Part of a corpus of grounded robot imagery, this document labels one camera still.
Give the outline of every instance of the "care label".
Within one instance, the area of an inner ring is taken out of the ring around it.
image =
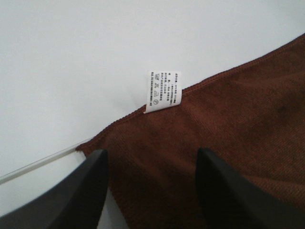
[[[146,111],[161,110],[179,105],[181,102],[181,72],[149,72]]]

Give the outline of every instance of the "brown towel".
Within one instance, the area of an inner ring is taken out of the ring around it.
[[[183,90],[179,106],[144,110],[77,148],[108,149],[110,188],[131,229],[204,228],[194,185],[201,146],[305,211],[305,34]]]

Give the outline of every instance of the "white table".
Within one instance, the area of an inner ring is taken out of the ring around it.
[[[182,71],[185,88],[303,32],[302,0],[2,1],[0,176],[146,103],[149,70]],[[0,185],[0,215],[83,160],[73,153]],[[100,227],[126,228],[111,195]]]

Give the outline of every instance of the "white backdrop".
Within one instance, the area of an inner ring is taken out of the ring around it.
[[[1,0],[0,176],[143,105],[149,70],[185,88],[304,32],[303,0]]]

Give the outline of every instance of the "white surface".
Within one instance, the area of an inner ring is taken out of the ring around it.
[[[0,176],[145,104],[148,70],[179,70],[185,88],[303,32],[302,0],[2,0]],[[61,161],[48,179],[76,166]],[[1,210],[49,187],[1,185]]]
[[[70,174],[85,160],[74,152],[0,186],[0,216],[40,196]],[[108,190],[98,229],[127,229],[126,221]]]
[[[84,141],[82,141],[81,143],[78,143],[78,144],[75,144],[75,145],[72,145],[70,146],[69,148],[66,148],[62,151],[59,151],[59,152],[56,152],[54,154],[51,154],[47,157],[44,157],[38,161],[35,161],[31,164],[28,164],[27,166],[24,166],[24,167],[21,167],[17,170],[14,170],[13,172],[10,172],[4,176],[1,176],[0,177],[0,185],[5,183],[5,182],[8,182],[8,181],[11,181],[21,175],[24,175],[24,174],[27,174],[35,169],[38,169],[40,168],[41,166],[44,166],[44,165],[47,165],[53,161],[56,161],[56,160],[59,160],[61,159],[62,157],[64,156],[67,156],[71,153],[74,153],[75,152],[75,149],[77,146],[79,146],[80,144],[82,143],[85,143],[85,142],[88,142],[91,138],[89,139],[86,139]]]

